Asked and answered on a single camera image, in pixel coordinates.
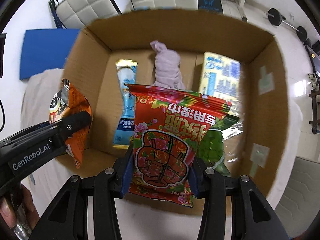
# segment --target blue snack packet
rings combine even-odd
[[[113,147],[127,149],[130,137],[134,130],[135,97],[130,94],[129,88],[124,84],[134,84],[138,63],[130,59],[121,59],[116,62],[118,80],[123,99],[122,115],[113,138]]]

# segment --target cable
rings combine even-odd
[[[2,105],[1,100],[0,100],[0,107],[1,107],[1,110],[2,110],[2,116],[3,116],[2,126],[0,128],[0,132],[1,132],[3,130],[3,128],[4,128],[4,109],[3,109],[3,105]]]

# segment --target finger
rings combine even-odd
[[[33,205],[33,212],[28,211],[26,216],[27,216],[28,224],[30,225],[31,229],[33,230],[40,219],[38,211],[34,205]]]
[[[16,216],[14,211],[5,198],[0,200],[0,214],[9,228],[13,228],[16,225]]]
[[[28,210],[30,210],[31,212],[33,212],[34,210],[34,205],[33,205],[33,200],[32,200],[32,194],[31,192],[21,184],[21,189],[23,192],[23,200],[25,203],[25,206]]]

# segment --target weight plate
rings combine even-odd
[[[302,27],[302,26],[299,26],[298,28],[297,28],[297,36],[298,36],[298,38],[300,39],[300,41],[302,41],[302,42],[305,42],[305,41],[307,41],[307,39],[308,39],[308,34],[307,34],[307,31],[306,31],[306,29],[304,28],[304,27]]]
[[[309,48],[312,47],[312,42],[309,38],[307,38],[307,40],[304,42]]]
[[[272,25],[279,26],[282,22],[282,17],[277,9],[271,8],[268,11],[268,20]]]

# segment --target cardboard box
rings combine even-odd
[[[211,51],[238,60],[245,74],[245,142],[235,175],[251,174],[267,195],[276,177],[288,129],[288,98],[284,64],[273,36],[234,18],[206,11],[147,10],[94,21],[82,30],[65,63],[68,78],[89,100],[93,123],[84,163],[75,170],[72,158],[64,165],[82,177],[111,167],[125,151],[112,147],[122,111],[115,62],[138,62],[136,83],[155,81],[155,53],[150,42],[159,40],[181,56],[180,70],[187,89],[197,91],[202,64],[197,58]],[[132,201],[162,210],[201,214],[203,201],[194,209],[128,195]]]

